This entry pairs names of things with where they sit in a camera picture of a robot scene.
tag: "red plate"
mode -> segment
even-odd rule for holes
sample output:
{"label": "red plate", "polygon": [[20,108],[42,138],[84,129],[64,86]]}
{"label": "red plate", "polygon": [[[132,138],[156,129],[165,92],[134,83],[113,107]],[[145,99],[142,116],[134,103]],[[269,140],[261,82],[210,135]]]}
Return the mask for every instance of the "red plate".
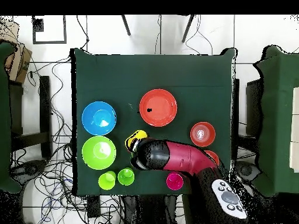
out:
{"label": "red plate", "polygon": [[208,122],[198,122],[190,132],[192,142],[199,147],[209,146],[215,139],[215,129]]}
{"label": "red plate", "polygon": [[205,153],[207,153],[209,156],[213,158],[213,160],[216,162],[216,165],[219,166],[220,161],[218,155],[216,155],[215,152],[210,151],[210,150],[205,150]]}
{"label": "red plate", "polygon": [[164,89],[153,89],[147,92],[139,105],[143,120],[156,127],[169,124],[175,118],[177,110],[175,98]]}

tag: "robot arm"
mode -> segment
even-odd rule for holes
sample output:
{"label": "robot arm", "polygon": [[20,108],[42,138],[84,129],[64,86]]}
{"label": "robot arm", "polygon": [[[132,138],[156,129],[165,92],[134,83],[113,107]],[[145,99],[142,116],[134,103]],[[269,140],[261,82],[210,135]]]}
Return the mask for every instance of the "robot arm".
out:
{"label": "robot arm", "polygon": [[134,154],[131,164],[134,167],[141,170],[189,173],[192,177],[193,196],[201,199],[199,204],[205,204],[210,223],[247,223],[247,215],[239,198],[222,179],[213,159],[203,150],[183,143],[149,137],[134,138],[130,143],[130,150]]}

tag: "green cup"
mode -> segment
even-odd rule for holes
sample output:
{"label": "green cup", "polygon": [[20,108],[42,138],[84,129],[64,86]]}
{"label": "green cup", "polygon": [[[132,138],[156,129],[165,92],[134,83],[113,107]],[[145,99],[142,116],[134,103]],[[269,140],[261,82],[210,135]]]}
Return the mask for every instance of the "green cup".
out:
{"label": "green cup", "polygon": [[99,177],[99,186],[103,190],[111,190],[115,186],[116,174],[114,171],[107,171]]}
{"label": "green cup", "polygon": [[84,162],[92,169],[102,170],[109,167],[115,160],[114,143],[105,136],[93,136],[82,147]]}
{"label": "green cup", "polygon": [[119,172],[119,174],[117,175],[117,179],[119,180],[120,184],[124,186],[129,186],[134,182],[135,175],[131,168],[126,167],[125,169]]}

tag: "white floor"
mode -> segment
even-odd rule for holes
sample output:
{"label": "white floor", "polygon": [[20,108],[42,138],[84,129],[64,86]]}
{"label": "white floor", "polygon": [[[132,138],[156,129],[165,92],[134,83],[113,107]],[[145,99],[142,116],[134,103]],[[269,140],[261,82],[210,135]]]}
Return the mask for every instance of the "white floor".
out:
{"label": "white floor", "polygon": [[[31,16],[8,16],[13,18],[20,25],[19,42],[33,51],[29,71],[35,71],[49,62],[50,65],[39,70],[40,75],[50,76],[51,95],[60,87],[61,81],[52,74],[54,73],[62,80],[62,90],[53,98],[54,107],[64,116],[65,122],[71,127],[71,64],[59,63],[55,61],[67,58],[70,48],[82,47],[86,42],[86,36],[80,28],[76,16],[66,16],[67,43],[66,44],[33,44],[32,40],[32,17]],[[36,35],[37,41],[63,40],[62,16],[41,16],[44,19],[44,32]],[[158,15],[126,15],[131,36],[128,36],[121,16],[79,16],[79,21],[89,36],[89,43],[84,47],[92,54],[155,54],[155,43],[159,33],[157,23]],[[182,43],[182,37],[189,17],[178,15],[162,15],[162,54],[196,54]],[[189,39],[197,29],[196,16],[192,22],[187,39]],[[199,32],[207,38],[213,46],[213,55],[218,55],[225,48],[235,47],[238,49],[236,72],[240,79],[239,95],[239,120],[246,123],[246,98],[245,85],[247,82],[259,79],[257,70],[252,64],[260,60],[264,47],[275,44],[284,51],[291,53],[299,47],[299,21],[298,17],[290,15],[201,15]],[[209,42],[200,34],[196,34],[188,45],[201,54],[211,55],[212,49]],[[159,54],[159,39],[157,44],[157,54]],[[34,79],[39,84],[38,76]],[[24,83],[25,93],[23,95],[23,132],[29,134],[39,131],[39,96],[38,86],[33,87],[26,79]],[[58,121],[52,118],[52,133],[58,130]],[[245,126],[239,125],[239,132],[245,134]],[[61,136],[60,143],[69,142],[69,137]],[[26,149],[27,154],[22,161],[41,158],[39,145]],[[58,159],[63,159],[62,152],[58,153]],[[42,206],[46,206],[43,211],[46,213],[48,201],[44,201],[46,196],[39,192],[37,188],[45,192],[44,187],[36,180],[31,181],[25,191],[23,200],[23,213],[26,222],[38,224],[41,220]],[[51,221],[43,224],[57,224],[65,210],[55,205],[57,208],[49,214]],[[116,213],[112,223],[118,224]],[[177,208],[177,216],[183,215],[183,209]],[[183,216],[176,218],[178,224],[185,224]],[[77,211],[68,211],[65,214],[64,222],[59,224],[84,224],[78,216]]]}

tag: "green tablecloth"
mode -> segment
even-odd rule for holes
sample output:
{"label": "green tablecloth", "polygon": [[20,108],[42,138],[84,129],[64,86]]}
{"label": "green tablecloth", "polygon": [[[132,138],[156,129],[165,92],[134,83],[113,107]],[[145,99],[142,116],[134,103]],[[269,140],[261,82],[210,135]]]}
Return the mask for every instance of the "green tablecloth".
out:
{"label": "green tablecloth", "polygon": [[263,173],[253,181],[263,195],[299,193],[299,173],[289,167],[293,89],[299,87],[299,54],[286,54],[275,45],[257,63],[263,80],[263,113],[258,165]]}
{"label": "green tablecloth", "polygon": [[[234,49],[223,55],[89,55],[79,49],[71,50],[77,99],[77,182],[78,195],[142,195],[190,194],[189,179],[184,186],[172,191],[166,186],[168,171],[134,169],[135,181],[130,186],[116,182],[105,191],[98,186],[99,176],[109,170],[116,174],[130,166],[130,154],[125,139],[136,130],[144,130],[156,139],[192,144],[191,127],[199,121],[211,123],[216,131],[215,141],[207,150],[217,153],[230,167],[231,63]],[[151,89],[166,89],[178,104],[175,119],[164,127],[152,127],[141,118],[139,102]],[[82,159],[82,146],[91,137],[85,131],[81,115],[91,102],[104,101],[116,111],[117,122],[106,136],[116,146],[116,160],[104,170],[92,170]]]}
{"label": "green tablecloth", "polygon": [[9,176],[11,166],[11,128],[12,117],[9,102],[8,74],[4,70],[6,58],[14,53],[16,48],[0,41],[0,189],[9,193],[19,193],[21,186]]}

